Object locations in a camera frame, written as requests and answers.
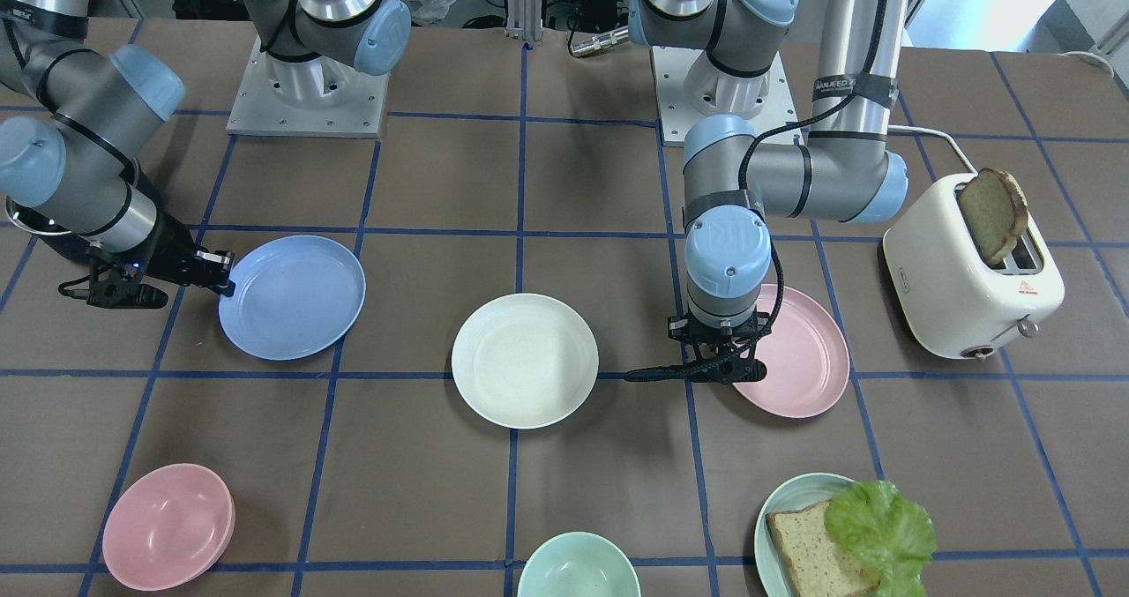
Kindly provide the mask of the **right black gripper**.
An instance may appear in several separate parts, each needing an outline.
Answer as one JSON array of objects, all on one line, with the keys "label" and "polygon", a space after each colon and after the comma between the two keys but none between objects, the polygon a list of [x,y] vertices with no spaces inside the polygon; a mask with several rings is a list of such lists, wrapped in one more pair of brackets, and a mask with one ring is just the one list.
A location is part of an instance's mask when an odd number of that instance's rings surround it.
[{"label": "right black gripper", "polygon": [[161,309],[168,295],[145,283],[145,278],[172,284],[202,287],[230,298],[233,251],[208,251],[198,246],[189,228],[161,213],[145,242],[128,251],[112,252],[90,242],[88,274],[59,286],[59,293],[103,309]]}]

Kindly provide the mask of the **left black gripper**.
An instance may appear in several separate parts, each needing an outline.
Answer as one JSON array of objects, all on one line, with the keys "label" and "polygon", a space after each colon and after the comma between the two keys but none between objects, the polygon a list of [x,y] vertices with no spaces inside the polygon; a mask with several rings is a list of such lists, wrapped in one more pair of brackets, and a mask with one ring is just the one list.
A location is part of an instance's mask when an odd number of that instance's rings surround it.
[{"label": "left black gripper", "polygon": [[698,383],[742,384],[765,379],[765,365],[758,359],[759,340],[770,333],[770,316],[765,311],[754,311],[749,321],[738,326],[721,328],[708,326],[695,316],[674,316],[667,319],[667,336],[681,344],[692,346],[695,359],[686,365],[656,365],[642,369],[629,369],[624,374],[628,383],[660,383],[666,380],[693,380]]}]

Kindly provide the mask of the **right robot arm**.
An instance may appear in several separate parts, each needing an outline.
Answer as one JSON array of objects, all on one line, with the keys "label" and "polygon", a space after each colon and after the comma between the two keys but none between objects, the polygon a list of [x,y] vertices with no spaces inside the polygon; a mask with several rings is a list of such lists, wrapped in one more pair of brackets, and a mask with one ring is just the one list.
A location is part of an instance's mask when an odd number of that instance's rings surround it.
[{"label": "right robot arm", "polygon": [[[272,82],[291,104],[295,70],[383,76],[406,51],[412,16],[400,0],[240,0],[259,32]],[[52,236],[87,244],[87,272],[56,291],[104,309],[160,309],[150,279],[236,291],[229,251],[209,251],[146,187],[138,151],[168,123],[185,84],[152,52],[123,45],[102,55],[85,44],[88,0],[3,0],[3,87],[49,117],[3,121],[3,196],[12,222],[26,213]]]}]

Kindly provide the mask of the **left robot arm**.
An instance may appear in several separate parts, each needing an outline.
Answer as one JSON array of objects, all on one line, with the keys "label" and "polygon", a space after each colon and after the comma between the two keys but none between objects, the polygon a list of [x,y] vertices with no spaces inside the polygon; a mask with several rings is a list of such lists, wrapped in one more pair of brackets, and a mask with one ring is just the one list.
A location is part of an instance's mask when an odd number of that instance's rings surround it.
[{"label": "left robot arm", "polygon": [[784,279],[767,219],[874,223],[900,210],[908,175],[886,133],[907,1],[826,0],[803,104],[780,59],[803,0],[629,0],[630,39],[697,58],[681,74],[694,111],[682,138],[688,305],[667,321],[693,357],[625,380],[761,380],[758,344],[782,299],[759,307],[759,292]]}]

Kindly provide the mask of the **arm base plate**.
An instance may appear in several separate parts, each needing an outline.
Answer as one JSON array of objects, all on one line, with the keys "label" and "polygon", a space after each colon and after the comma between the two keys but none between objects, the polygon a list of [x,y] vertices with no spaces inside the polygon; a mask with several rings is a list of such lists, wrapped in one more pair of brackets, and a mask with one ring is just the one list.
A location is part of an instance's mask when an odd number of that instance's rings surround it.
[{"label": "arm base plate", "polygon": [[255,138],[379,138],[387,74],[359,73],[331,58],[287,63],[251,44],[227,131]]},{"label": "arm base plate", "polygon": [[746,118],[755,131],[798,118],[779,55],[765,73],[737,78],[718,71],[703,50],[653,47],[650,52],[662,143],[667,147],[681,148],[688,131],[714,115]]}]

